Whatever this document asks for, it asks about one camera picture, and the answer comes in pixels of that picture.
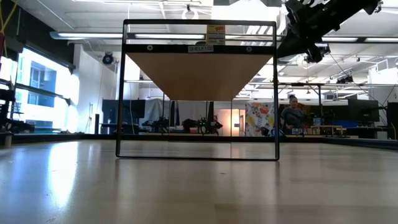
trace ceiling light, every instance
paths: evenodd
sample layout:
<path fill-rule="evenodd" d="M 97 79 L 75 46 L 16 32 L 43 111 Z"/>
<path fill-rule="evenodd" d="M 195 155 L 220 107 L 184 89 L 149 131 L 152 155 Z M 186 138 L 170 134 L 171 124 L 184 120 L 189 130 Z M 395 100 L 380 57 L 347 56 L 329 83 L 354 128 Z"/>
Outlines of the ceiling light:
<path fill-rule="evenodd" d="M 204 40 L 203 34 L 136 34 L 137 39 L 191 39 Z"/>
<path fill-rule="evenodd" d="M 190 0 L 178 0 L 178 1 L 164 1 L 164 0 L 73 0 L 77 2 L 102 2 L 105 4 L 159 4 L 162 2 L 163 4 L 190 4 L 190 5 L 200 5 L 200 1 L 190 1 Z"/>
<path fill-rule="evenodd" d="M 187 18 L 187 13 L 189 13 L 189 12 L 192 12 L 193 13 L 193 16 L 192 16 L 192 18 L 191 19 L 199 19 L 199 14 L 198 14 L 198 11 L 196 11 L 196 10 L 194 10 L 194 9 L 185 9 L 183 12 L 182 12 L 182 15 L 181 15 L 181 19 L 188 19 Z"/>
<path fill-rule="evenodd" d="M 163 96 L 148 96 L 147 99 L 163 99 Z"/>
<path fill-rule="evenodd" d="M 50 35 L 53 39 L 121 39 L 122 34 L 118 33 L 77 33 L 77 32 L 51 32 Z"/>
<path fill-rule="evenodd" d="M 365 42 L 398 42 L 398 38 L 384 38 L 384 37 L 372 37 L 367 38 Z"/>
<path fill-rule="evenodd" d="M 323 42 L 356 42 L 357 37 L 322 37 Z"/>
<path fill-rule="evenodd" d="M 249 41 L 265 41 L 265 42 L 272 42 L 271 35 L 247 35 L 247 34 L 226 34 L 225 40 L 249 40 Z"/>
<path fill-rule="evenodd" d="M 129 82 L 129 83 L 153 83 L 152 80 L 125 80 L 125 82 Z"/>

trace security camera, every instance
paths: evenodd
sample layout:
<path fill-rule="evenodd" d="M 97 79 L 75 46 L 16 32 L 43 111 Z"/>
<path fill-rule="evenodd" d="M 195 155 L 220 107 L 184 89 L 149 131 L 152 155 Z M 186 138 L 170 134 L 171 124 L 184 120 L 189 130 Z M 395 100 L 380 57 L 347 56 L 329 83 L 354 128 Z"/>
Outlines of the security camera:
<path fill-rule="evenodd" d="M 102 58 L 102 62 L 105 65 L 111 65 L 114 61 L 113 52 L 105 52 L 105 56 Z"/>

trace fluorescent light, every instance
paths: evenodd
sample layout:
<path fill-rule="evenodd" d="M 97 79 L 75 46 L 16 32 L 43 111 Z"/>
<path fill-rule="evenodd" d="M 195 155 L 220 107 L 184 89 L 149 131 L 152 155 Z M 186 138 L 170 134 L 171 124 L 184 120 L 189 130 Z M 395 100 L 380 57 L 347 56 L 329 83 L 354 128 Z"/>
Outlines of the fluorescent light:
<path fill-rule="evenodd" d="M 147 99 L 163 99 L 163 96 L 148 96 Z"/>
<path fill-rule="evenodd" d="M 372 37 L 367 38 L 365 42 L 398 42 L 398 38 Z"/>
<path fill-rule="evenodd" d="M 239 35 L 239 34 L 227 34 L 225 40 L 249 40 L 249 41 L 268 41 L 272 42 L 273 39 L 269 35 Z"/>
<path fill-rule="evenodd" d="M 125 80 L 125 82 L 129 83 L 153 83 L 151 80 Z"/>
<path fill-rule="evenodd" d="M 123 37 L 122 34 L 117 33 L 58 33 L 58 36 L 65 38 L 74 38 L 74 39 L 89 39 L 89 38 L 101 38 L 101 39 L 121 39 Z"/>
<path fill-rule="evenodd" d="M 356 42 L 357 37 L 322 37 L 323 42 Z"/>
<path fill-rule="evenodd" d="M 136 34 L 135 36 L 137 39 L 205 39 L 203 34 Z"/>
<path fill-rule="evenodd" d="M 77 2 L 102 2 L 102 3 L 106 3 L 106 4 L 158 4 L 160 2 L 164 3 L 164 4 L 191 4 L 191 5 L 200 5 L 201 2 L 200 1 L 190 1 L 190 0 L 178 0 L 178 1 L 173 1 L 173 0 L 169 0 L 169 1 L 164 1 L 164 0 L 73 0 L 73 1 L 77 1 Z"/>

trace wooden panel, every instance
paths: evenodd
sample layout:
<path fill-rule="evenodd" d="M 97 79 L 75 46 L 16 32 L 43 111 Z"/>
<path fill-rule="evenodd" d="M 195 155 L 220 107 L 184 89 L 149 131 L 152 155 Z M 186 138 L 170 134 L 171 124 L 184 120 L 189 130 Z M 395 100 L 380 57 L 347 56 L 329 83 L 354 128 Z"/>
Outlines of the wooden panel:
<path fill-rule="evenodd" d="M 172 100 L 231 101 L 271 55 L 128 53 Z"/>

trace black metal frame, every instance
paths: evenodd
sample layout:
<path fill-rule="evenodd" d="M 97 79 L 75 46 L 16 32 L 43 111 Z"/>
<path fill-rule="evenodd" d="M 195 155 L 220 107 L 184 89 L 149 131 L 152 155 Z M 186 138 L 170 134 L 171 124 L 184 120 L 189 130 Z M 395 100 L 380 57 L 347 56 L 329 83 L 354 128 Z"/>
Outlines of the black metal frame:
<path fill-rule="evenodd" d="M 127 44 L 129 34 L 127 27 L 131 24 L 173 24 L 173 25 L 226 25 L 226 26 L 269 26 L 272 27 L 272 47 L 266 46 L 227 46 L 215 45 L 214 52 L 207 54 L 266 54 L 273 56 L 274 67 L 274 117 L 275 117 L 275 133 L 279 134 L 279 112 L 278 112 L 278 71 L 277 71 L 277 24 L 274 21 L 222 21 L 222 20 L 196 20 L 196 19 L 126 19 L 123 22 L 123 40 L 122 40 L 122 56 L 121 56 L 121 69 L 119 77 L 119 102 L 118 102 L 118 129 L 116 135 L 116 157 L 126 158 L 141 158 L 134 156 L 122 156 L 120 154 L 121 141 L 123 138 L 122 124 L 123 124 L 123 89 L 124 89 L 124 67 L 126 61 L 126 53 L 140 52 L 140 53 L 188 53 L 188 45 L 151 45 L 151 44 Z M 275 135 L 275 158 L 272 159 L 258 159 L 259 161 L 278 161 L 280 158 L 279 152 L 279 135 Z M 179 136 L 181 141 L 186 139 L 184 136 Z M 242 160 L 242 159 L 217 159 L 217 158 L 181 158 L 181 157 L 163 157 L 163 159 L 208 159 L 208 160 Z"/>

